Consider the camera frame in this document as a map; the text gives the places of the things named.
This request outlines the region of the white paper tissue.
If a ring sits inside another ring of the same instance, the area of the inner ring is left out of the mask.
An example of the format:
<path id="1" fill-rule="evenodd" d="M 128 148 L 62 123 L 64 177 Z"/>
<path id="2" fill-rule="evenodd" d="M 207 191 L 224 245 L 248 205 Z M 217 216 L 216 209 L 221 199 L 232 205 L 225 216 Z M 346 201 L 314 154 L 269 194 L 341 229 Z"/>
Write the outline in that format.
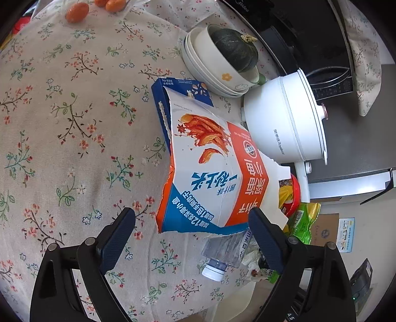
<path id="1" fill-rule="evenodd" d="M 246 252 L 242 259 L 242 264 L 248 268 L 248 272 L 251 273 L 253 270 L 259 271 L 258 262 L 262 258 L 260 248 L 255 238 L 252 238 L 246 248 Z"/>

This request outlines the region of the red instant noodle lid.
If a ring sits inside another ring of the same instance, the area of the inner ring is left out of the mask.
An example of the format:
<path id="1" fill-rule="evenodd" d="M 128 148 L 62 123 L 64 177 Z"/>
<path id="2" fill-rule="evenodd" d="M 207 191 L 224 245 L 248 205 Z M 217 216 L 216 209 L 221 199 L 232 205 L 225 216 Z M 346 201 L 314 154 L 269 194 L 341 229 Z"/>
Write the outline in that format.
<path id="1" fill-rule="evenodd" d="M 293 181 L 294 200 L 293 200 L 292 208 L 289 213 L 290 214 L 289 217 L 291 217 L 295 213 L 295 211 L 298 209 L 300 201 L 301 201 L 301 189 L 300 189 L 298 180 L 293 174 L 291 175 L 290 179 Z"/>

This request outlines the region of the crushed clear plastic bottle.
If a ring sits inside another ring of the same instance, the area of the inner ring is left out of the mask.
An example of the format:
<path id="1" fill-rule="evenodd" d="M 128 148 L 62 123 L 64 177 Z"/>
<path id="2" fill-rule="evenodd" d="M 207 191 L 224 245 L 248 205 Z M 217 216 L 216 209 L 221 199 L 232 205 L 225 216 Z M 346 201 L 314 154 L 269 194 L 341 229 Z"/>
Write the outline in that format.
<path id="1" fill-rule="evenodd" d="M 201 274 L 210 280 L 221 282 L 229 266 L 240 266 L 251 238 L 252 232 L 247 229 L 234 235 L 208 239 L 201 253 L 208 262 Z"/>

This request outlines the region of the yellow foil snack wrapper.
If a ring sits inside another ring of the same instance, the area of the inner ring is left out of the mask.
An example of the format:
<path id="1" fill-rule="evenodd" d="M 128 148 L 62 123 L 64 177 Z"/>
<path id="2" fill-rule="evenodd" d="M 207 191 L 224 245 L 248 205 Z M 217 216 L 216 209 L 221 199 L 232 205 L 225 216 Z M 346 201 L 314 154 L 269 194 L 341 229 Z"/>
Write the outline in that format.
<path id="1" fill-rule="evenodd" d="M 278 208 L 287 217 L 290 216 L 289 213 L 293 205 L 293 200 L 293 181 L 291 179 L 280 181 L 278 190 Z"/>

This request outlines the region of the orange white snack bag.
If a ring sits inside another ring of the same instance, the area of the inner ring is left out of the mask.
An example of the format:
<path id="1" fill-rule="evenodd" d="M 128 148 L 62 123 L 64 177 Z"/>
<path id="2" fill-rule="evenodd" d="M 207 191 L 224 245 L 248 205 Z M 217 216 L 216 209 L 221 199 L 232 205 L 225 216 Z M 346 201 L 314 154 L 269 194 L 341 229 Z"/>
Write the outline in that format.
<path id="1" fill-rule="evenodd" d="M 244 231 L 253 208 L 284 227 L 279 182 L 291 177 L 258 150 L 239 124 L 189 100 L 174 100 L 169 177 L 156 222 L 160 233 L 230 235 Z"/>

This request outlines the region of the blue biscuit stick box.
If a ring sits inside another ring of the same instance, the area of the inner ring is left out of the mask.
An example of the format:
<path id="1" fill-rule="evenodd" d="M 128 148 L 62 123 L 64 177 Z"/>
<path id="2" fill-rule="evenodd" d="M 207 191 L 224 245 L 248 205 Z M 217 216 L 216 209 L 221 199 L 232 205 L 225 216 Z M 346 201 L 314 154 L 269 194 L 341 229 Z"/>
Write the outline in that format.
<path id="1" fill-rule="evenodd" d="M 171 152 L 171 111 L 173 101 L 189 100 L 205 108 L 214 108 L 206 84 L 192 79 L 176 79 L 172 77 L 158 78 L 151 86 L 154 102 L 164 134 L 164 139 Z"/>

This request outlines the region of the cardboard box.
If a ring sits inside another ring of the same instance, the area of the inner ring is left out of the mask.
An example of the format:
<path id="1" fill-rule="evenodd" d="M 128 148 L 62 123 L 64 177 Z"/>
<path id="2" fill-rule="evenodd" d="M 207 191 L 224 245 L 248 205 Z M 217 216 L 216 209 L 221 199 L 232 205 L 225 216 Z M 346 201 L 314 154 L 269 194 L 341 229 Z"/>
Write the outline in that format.
<path id="1" fill-rule="evenodd" d="M 311 226 L 311 245 L 325 246 L 327 242 L 337 241 L 339 214 L 319 214 Z"/>

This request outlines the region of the green snack wrapper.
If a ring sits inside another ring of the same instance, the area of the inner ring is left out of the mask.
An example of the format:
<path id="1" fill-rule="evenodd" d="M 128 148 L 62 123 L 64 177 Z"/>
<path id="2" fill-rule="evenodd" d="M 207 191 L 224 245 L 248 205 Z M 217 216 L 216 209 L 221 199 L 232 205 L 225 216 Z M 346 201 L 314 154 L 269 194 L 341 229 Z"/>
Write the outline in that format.
<path id="1" fill-rule="evenodd" d="M 283 232 L 286 236 L 295 236 L 304 244 L 311 243 L 311 226 L 320 213 L 319 203 L 300 203 L 298 209 L 289 218 Z"/>

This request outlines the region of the blue white leaflet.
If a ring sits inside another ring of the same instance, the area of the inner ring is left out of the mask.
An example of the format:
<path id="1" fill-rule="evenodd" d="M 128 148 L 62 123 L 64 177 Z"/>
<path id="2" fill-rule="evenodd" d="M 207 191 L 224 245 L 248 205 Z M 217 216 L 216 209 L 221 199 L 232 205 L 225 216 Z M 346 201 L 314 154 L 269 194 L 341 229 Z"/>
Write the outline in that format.
<path id="1" fill-rule="evenodd" d="M 339 218 L 336 245 L 340 253 L 350 253 L 354 241 L 355 218 Z"/>

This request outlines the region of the floral tablecloth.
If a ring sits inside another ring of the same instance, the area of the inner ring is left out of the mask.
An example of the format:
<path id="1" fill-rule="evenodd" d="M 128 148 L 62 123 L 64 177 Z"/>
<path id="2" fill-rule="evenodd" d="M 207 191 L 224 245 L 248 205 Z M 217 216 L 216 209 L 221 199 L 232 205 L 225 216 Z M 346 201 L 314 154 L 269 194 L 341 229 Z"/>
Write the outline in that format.
<path id="1" fill-rule="evenodd" d="M 200 234 L 159 234 L 169 172 L 151 86 L 190 79 L 185 34 L 248 27 L 217 1 L 130 1 L 108 13 L 89 1 L 40 1 L 1 50 L 1 294 L 29 319 L 34 282 L 51 243 L 78 245 L 125 207 L 137 224 L 106 279 L 132 321 L 177 321 L 247 287 L 246 268 L 221 282 L 202 275 Z"/>

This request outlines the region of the white electric cooking pot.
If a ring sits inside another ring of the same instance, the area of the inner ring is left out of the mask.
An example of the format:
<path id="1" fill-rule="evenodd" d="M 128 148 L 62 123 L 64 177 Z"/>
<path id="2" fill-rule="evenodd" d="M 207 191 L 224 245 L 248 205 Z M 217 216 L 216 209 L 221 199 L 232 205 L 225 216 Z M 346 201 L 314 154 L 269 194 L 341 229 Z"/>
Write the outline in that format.
<path id="1" fill-rule="evenodd" d="M 249 90 L 242 109 L 257 148 L 279 164 L 293 163 L 301 201 L 311 200 L 307 175 L 312 160 L 327 164 L 323 120 L 325 105 L 317 104 L 305 73 L 298 69 Z"/>

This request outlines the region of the white stacked plates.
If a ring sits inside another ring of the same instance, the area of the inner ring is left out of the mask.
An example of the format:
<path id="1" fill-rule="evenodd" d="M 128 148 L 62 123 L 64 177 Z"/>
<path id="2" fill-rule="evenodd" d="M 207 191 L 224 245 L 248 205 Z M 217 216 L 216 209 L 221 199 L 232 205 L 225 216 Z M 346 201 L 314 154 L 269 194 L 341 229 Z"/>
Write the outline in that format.
<path id="1" fill-rule="evenodd" d="M 184 38 L 182 46 L 183 61 L 189 72 L 197 81 L 205 83 L 207 89 L 216 95 L 229 98 L 237 98 L 248 92 L 248 87 L 241 91 L 231 89 L 222 84 L 216 77 L 203 65 L 193 49 L 192 40 L 196 38 L 203 27 L 193 28 Z"/>

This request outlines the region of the black microwave oven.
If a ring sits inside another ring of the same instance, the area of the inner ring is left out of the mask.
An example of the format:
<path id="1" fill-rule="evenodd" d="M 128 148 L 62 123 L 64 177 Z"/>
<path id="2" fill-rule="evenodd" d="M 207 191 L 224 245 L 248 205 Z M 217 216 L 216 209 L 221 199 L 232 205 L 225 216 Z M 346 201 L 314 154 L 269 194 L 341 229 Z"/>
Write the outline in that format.
<path id="1" fill-rule="evenodd" d="M 337 1 L 225 1 L 288 75 L 302 70 L 316 100 L 353 92 L 353 59 Z"/>

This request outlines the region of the white bowl with flowers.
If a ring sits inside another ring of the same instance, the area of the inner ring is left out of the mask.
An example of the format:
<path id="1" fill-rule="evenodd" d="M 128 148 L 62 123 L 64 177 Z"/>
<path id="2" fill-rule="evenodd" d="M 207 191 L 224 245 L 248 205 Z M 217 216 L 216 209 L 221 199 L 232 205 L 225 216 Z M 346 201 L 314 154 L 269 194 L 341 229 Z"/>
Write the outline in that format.
<path id="1" fill-rule="evenodd" d="M 218 50 L 209 35 L 209 26 L 197 27 L 190 34 L 193 49 L 205 68 L 232 91 L 244 92 L 259 82 L 259 72 L 252 70 L 239 73 Z"/>

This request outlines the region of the orange kumquat fruit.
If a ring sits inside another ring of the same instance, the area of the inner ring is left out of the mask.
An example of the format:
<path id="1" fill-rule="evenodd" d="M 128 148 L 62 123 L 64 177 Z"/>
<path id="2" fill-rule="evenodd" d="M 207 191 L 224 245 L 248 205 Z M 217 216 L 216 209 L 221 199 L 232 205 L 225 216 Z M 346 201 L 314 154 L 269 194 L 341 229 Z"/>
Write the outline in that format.
<path id="1" fill-rule="evenodd" d="M 105 10 L 110 13 L 120 12 L 125 8 L 126 3 L 126 0 L 109 0 L 105 4 Z"/>
<path id="2" fill-rule="evenodd" d="M 66 12 L 66 21 L 70 24 L 82 22 L 89 13 L 89 5 L 87 3 L 75 3 Z"/>
<path id="3" fill-rule="evenodd" d="M 104 7 L 106 6 L 108 0 L 94 0 L 94 3 L 97 7 Z"/>

